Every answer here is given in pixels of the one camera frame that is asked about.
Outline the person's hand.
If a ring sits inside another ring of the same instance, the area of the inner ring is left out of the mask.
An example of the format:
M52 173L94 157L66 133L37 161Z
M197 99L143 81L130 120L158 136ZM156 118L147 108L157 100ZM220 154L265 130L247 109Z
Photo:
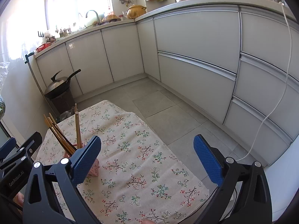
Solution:
M141 221L141 224L156 224L154 221L152 220L148 220L148 219L143 219Z

